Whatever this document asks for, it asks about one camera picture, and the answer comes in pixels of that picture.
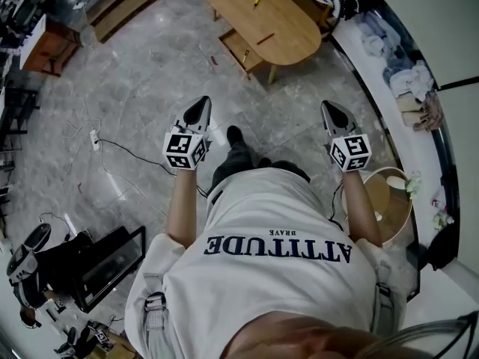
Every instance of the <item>black monitor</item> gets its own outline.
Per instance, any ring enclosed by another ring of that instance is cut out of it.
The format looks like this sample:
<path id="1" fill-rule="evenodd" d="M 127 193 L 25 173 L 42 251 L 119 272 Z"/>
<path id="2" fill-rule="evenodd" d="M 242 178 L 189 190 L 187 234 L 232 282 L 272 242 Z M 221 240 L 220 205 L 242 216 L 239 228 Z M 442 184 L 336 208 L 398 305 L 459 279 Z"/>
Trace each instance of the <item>black monitor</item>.
<path id="1" fill-rule="evenodd" d="M 73 278 L 75 302 L 89 313 L 129 273 L 134 272 L 145 255 L 144 226 L 129 234 L 124 227 L 112 231 L 98 243 L 100 253 L 91 255 L 88 267 Z"/>

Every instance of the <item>black shoe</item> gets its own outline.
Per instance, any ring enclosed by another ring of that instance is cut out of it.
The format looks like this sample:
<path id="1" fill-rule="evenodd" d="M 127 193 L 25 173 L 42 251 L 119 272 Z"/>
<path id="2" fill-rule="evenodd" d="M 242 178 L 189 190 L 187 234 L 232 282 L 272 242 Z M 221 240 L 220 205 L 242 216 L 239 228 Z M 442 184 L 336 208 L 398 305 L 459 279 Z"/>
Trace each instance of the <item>black shoe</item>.
<path id="1" fill-rule="evenodd" d="M 261 169 L 261 168 L 267 168 L 268 166 L 271 165 L 271 160 L 270 159 L 267 159 L 267 158 L 262 158 L 260 160 L 260 163 L 257 164 L 257 168 L 258 169 Z"/>
<path id="2" fill-rule="evenodd" d="M 230 147 L 232 147 L 233 144 L 235 144 L 236 142 L 243 141 L 241 130 L 235 125 L 228 128 L 228 130 L 226 131 L 226 138 L 230 143 Z"/>
<path id="3" fill-rule="evenodd" d="M 80 234 L 84 234 L 87 238 L 85 238 L 85 247 L 92 246 L 92 244 L 95 243 L 93 240 L 90 232 L 88 230 L 83 230 L 80 232 Z"/>

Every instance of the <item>wooden coffee table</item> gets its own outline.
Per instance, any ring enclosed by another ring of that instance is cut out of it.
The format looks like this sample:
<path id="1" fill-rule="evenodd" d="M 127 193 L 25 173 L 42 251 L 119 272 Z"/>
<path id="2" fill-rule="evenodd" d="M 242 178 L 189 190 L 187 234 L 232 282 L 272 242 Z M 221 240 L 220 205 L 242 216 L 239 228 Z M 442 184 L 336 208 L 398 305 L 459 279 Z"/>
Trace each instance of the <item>wooden coffee table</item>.
<path id="1" fill-rule="evenodd" d="M 220 41 L 247 75 L 267 62 L 271 64 L 271 84 L 278 65 L 296 64 L 320 47 L 317 24 L 292 0 L 260 0 L 256 8 L 255 0 L 207 1 L 213 8 L 213 19 L 219 14 L 233 27 Z"/>

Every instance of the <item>pen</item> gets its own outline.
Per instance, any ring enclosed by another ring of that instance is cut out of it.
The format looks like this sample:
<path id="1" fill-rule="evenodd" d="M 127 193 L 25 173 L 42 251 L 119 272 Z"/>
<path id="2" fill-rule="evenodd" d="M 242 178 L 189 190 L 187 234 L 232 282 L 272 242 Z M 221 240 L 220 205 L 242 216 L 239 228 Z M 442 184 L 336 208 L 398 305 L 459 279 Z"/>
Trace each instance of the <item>pen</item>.
<path id="1" fill-rule="evenodd" d="M 271 37 L 273 37 L 275 34 L 274 33 L 271 33 L 271 34 L 268 34 L 265 38 L 263 38 L 262 40 L 259 40 L 256 45 L 260 45 L 262 43 L 264 43 L 266 40 L 270 39 Z"/>
<path id="2" fill-rule="evenodd" d="M 243 63 L 243 64 L 245 63 L 246 58 L 248 57 L 248 54 L 249 54 L 249 50 L 247 49 L 246 52 L 245 52 L 244 57 L 242 58 L 242 63 Z"/>
<path id="3" fill-rule="evenodd" d="M 253 9 L 255 9 L 258 4 L 260 4 L 260 0 L 254 0 L 254 7 L 253 7 Z"/>

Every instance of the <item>black pants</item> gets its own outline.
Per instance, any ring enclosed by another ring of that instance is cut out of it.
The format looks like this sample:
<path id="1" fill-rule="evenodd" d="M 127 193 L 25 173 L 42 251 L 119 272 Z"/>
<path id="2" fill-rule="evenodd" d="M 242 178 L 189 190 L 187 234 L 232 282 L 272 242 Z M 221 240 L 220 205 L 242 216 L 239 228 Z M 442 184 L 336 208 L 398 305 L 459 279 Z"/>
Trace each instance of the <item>black pants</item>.
<path id="1" fill-rule="evenodd" d="M 71 241 L 62 243 L 46 251 L 35 254 L 40 277 L 57 294 L 70 294 L 70 281 L 79 253 L 91 245 L 86 233 L 79 233 Z"/>
<path id="2" fill-rule="evenodd" d="M 285 171 L 290 171 L 291 173 L 297 174 L 301 178 L 304 178 L 308 183 L 311 179 L 308 175 L 295 164 L 289 161 L 277 161 L 273 162 L 265 168 L 277 168 L 283 169 Z M 213 189 L 225 178 L 232 176 L 233 174 L 239 173 L 240 171 L 250 171 L 253 170 L 253 162 L 251 160 L 251 154 L 249 152 L 248 145 L 244 141 L 235 142 L 228 152 L 228 157 L 226 157 L 225 162 L 218 166 L 213 174 L 213 181 L 211 183 L 211 188 L 208 194 L 213 191 Z"/>

